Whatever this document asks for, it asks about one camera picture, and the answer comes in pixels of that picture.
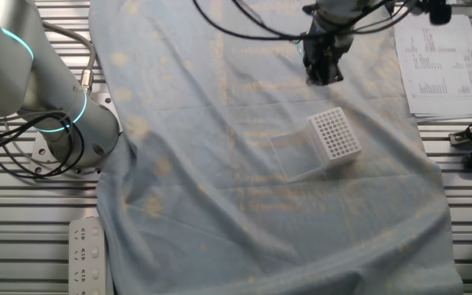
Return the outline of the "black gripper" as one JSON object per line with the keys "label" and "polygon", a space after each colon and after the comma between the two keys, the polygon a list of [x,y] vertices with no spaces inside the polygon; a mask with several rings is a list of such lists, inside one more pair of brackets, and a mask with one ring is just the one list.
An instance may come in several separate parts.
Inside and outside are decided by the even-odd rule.
{"label": "black gripper", "polygon": [[342,55],[349,51],[353,39],[352,34],[340,34],[321,39],[303,40],[303,64],[306,67],[306,83],[311,86],[324,86],[343,81],[343,75],[338,65],[329,66],[324,81],[317,66],[326,57],[330,57],[331,61],[337,64]]}

